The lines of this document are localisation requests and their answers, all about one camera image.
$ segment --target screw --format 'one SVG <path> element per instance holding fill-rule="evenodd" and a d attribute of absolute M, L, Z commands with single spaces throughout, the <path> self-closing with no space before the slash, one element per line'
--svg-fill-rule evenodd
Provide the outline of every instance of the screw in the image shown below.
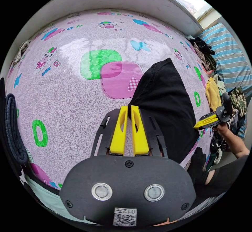
<path fill-rule="evenodd" d="M 189 207 L 189 203 L 187 202 L 187 203 L 182 205 L 181 209 L 186 210 L 186 209 L 188 209 L 188 207 Z"/>
<path fill-rule="evenodd" d="M 125 162 L 125 166 L 128 167 L 128 168 L 132 167 L 133 165 L 134 165 L 134 163 L 131 160 L 127 160 Z"/>
<path fill-rule="evenodd" d="M 66 200 L 65 203 L 66 203 L 66 205 L 67 205 L 68 208 L 72 208 L 73 207 L 73 204 L 72 204 L 71 201 Z"/>

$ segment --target black pants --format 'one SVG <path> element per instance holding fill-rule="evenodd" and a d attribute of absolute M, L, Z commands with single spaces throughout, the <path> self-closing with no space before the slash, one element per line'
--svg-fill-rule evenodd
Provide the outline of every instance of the black pants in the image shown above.
<path fill-rule="evenodd" d="M 164 135 L 168 157 L 181 163 L 199 132 L 183 81 L 170 58 L 153 64 L 142 76 L 129 104 L 153 115 Z"/>

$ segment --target yellow cloth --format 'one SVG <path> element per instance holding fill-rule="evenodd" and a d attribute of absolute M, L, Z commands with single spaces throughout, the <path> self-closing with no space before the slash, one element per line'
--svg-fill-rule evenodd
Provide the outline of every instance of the yellow cloth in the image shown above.
<path fill-rule="evenodd" d="M 219 88 L 212 77 L 209 78 L 206 85 L 206 96 L 209 103 L 209 107 L 213 111 L 215 111 L 216 108 L 221 106 Z"/>

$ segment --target gray towel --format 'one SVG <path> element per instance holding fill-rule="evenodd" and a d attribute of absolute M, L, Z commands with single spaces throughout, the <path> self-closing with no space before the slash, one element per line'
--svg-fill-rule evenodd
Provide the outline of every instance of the gray towel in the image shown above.
<path fill-rule="evenodd" d="M 11 153 L 20 165 L 27 164 L 29 159 L 17 126 L 16 101 L 13 94 L 6 96 L 5 127 Z"/>

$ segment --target qr code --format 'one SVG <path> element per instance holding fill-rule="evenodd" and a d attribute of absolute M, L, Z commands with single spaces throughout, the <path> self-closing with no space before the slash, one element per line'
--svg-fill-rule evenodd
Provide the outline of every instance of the qr code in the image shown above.
<path fill-rule="evenodd" d="M 114 226 L 134 227 L 137 225 L 136 214 L 115 214 Z"/>

